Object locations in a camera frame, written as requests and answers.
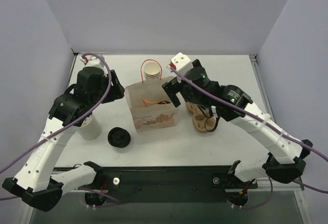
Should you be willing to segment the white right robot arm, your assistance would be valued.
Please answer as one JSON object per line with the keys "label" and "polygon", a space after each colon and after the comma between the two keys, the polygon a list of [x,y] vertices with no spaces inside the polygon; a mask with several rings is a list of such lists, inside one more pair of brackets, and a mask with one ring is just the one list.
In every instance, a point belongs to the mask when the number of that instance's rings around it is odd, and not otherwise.
{"label": "white right robot arm", "polygon": [[208,111],[210,117],[223,118],[238,126],[268,150],[266,157],[255,162],[235,161],[227,174],[231,186],[263,177],[288,184],[303,174],[304,159],[313,145],[309,140],[289,137],[239,87],[211,81],[199,60],[177,55],[167,67],[177,76],[162,88],[174,106],[180,105],[177,97],[180,93],[185,102],[195,104],[201,112]]}

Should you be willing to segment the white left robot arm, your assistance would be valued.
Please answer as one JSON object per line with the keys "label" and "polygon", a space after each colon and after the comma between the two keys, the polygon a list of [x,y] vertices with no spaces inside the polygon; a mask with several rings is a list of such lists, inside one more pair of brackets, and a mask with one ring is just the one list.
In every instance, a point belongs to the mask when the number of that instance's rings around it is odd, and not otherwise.
{"label": "white left robot arm", "polygon": [[88,161],[64,173],[53,169],[70,138],[82,126],[94,105],[113,102],[124,97],[124,89],[114,70],[105,73],[98,67],[84,67],[77,82],[55,99],[40,145],[13,177],[4,180],[2,187],[22,199],[27,205],[48,212],[61,197],[79,187],[100,188],[105,182],[104,170]]}

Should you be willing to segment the paper bag with orange handles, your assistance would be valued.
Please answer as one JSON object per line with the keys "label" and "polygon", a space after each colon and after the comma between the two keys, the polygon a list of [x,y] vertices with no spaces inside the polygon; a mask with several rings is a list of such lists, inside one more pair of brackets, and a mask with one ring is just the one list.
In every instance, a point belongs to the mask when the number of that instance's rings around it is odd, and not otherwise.
{"label": "paper bag with orange handles", "polygon": [[179,121],[179,109],[175,108],[172,103],[165,105],[156,104],[162,100],[170,101],[162,85],[172,80],[173,77],[161,76],[161,79],[145,79],[144,66],[146,62],[150,61],[160,64],[154,59],[144,60],[140,66],[141,81],[125,87],[126,101],[134,127],[138,133],[173,127]]}

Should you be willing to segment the black cup lid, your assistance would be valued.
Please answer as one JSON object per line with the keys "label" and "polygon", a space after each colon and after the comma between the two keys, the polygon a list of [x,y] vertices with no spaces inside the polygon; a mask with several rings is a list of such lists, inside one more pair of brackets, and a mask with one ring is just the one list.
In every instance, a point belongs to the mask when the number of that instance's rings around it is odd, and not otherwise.
{"label": "black cup lid", "polygon": [[157,102],[156,104],[158,104],[158,105],[165,105],[165,104],[170,104],[170,103],[171,103],[170,101],[162,100],[162,101]]}

